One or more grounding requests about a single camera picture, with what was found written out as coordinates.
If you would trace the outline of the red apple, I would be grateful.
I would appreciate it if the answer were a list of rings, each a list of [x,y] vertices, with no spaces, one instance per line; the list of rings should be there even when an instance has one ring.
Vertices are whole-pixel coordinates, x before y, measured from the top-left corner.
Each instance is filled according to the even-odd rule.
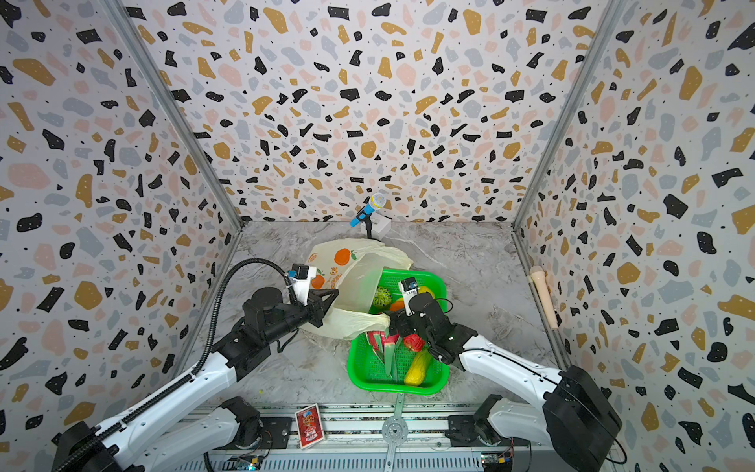
[[[403,338],[403,344],[409,351],[419,353],[425,348],[426,341],[422,340],[418,334],[410,334]]]

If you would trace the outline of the orange tangerine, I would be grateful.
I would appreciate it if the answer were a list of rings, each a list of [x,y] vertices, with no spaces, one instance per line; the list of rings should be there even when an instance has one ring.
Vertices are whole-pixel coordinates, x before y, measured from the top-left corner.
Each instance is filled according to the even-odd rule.
[[[405,303],[402,299],[399,299],[395,301],[393,304],[390,305],[389,311],[391,312],[398,312],[405,309]]]

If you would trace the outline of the cream plastic bag orange print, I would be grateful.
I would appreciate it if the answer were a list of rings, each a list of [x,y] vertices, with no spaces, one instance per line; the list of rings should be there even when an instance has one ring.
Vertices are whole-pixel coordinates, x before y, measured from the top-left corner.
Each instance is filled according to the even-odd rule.
[[[311,324],[302,330],[333,339],[352,340],[363,332],[383,332],[389,317],[371,312],[372,301],[384,269],[407,271],[413,265],[408,255],[396,248],[370,239],[337,239],[316,245],[308,265],[317,269],[314,289],[338,289],[324,326]]]

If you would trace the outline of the pink dragon fruit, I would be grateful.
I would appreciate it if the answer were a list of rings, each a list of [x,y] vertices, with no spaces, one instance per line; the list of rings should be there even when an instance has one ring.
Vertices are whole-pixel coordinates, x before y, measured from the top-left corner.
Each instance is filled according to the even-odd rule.
[[[385,375],[390,377],[394,382],[398,380],[398,367],[396,364],[396,348],[400,340],[399,336],[389,336],[385,332],[372,332],[366,333],[367,340],[376,354],[377,358],[383,362],[385,367]]]

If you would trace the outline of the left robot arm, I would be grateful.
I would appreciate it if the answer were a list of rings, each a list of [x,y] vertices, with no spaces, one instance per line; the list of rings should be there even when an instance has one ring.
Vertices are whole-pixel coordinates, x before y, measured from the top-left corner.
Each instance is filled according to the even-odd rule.
[[[261,414],[236,396],[198,423],[173,427],[198,406],[251,374],[271,356],[271,344],[301,326],[319,328],[336,289],[309,290],[306,304],[286,304],[274,287],[257,290],[244,316],[220,338],[204,362],[133,407],[94,427],[81,421],[57,439],[55,471],[165,471],[221,446],[273,441]]]

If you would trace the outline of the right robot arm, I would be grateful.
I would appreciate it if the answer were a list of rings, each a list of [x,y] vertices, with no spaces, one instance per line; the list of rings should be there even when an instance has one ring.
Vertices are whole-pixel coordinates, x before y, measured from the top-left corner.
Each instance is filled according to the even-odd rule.
[[[466,373],[489,379],[529,403],[536,412],[515,420],[500,398],[480,410],[478,435],[521,438],[551,446],[576,471],[603,467],[622,422],[603,391],[584,369],[564,371],[528,361],[478,334],[452,322],[438,300],[423,293],[405,308],[390,314],[389,332],[406,337],[416,334],[436,360]]]

